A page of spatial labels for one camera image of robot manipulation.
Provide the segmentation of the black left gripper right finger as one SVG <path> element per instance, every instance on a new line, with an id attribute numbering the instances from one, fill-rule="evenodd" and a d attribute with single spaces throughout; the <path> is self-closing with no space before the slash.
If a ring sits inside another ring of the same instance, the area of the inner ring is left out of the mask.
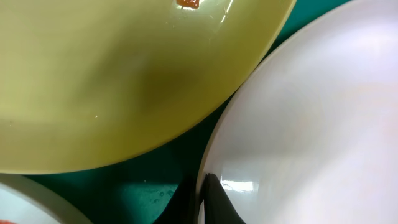
<path id="1" fill-rule="evenodd" d="M 204 203 L 205 224 L 245 224 L 215 174 L 205 176 L 200 202 Z"/>

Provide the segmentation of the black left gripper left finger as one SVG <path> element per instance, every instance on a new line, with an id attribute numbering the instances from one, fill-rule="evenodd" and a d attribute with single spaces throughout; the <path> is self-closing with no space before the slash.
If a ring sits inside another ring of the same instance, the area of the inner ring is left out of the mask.
<path id="1" fill-rule="evenodd" d="M 196 180 L 186 176 L 154 224 L 193 224 Z"/>

